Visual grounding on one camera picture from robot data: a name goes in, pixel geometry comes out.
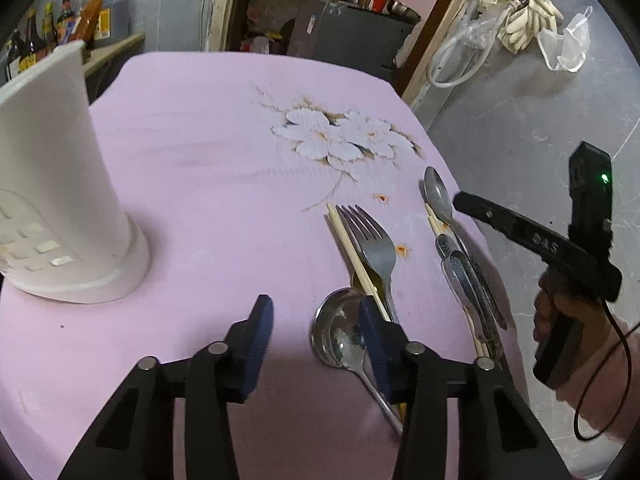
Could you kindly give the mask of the person's right hand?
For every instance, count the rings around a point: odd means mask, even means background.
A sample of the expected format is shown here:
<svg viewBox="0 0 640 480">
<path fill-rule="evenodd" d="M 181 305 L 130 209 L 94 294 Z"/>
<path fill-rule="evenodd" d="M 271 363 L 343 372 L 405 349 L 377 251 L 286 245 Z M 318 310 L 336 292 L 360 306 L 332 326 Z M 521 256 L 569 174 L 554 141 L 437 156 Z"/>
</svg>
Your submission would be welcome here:
<svg viewBox="0 0 640 480">
<path fill-rule="evenodd" d="M 551 389 L 560 388 L 577 373 L 577 371 L 595 356 L 606 344 L 615 330 L 608 320 L 603 308 L 597 301 L 579 296 L 571 292 L 557 276 L 545 273 L 538 282 L 539 292 L 534 302 L 534 332 L 538 344 L 536 358 L 548 346 L 553 327 L 560 314 L 574 318 L 582 324 L 582 338 L 574 356 L 560 366 L 561 377 Z"/>
</svg>

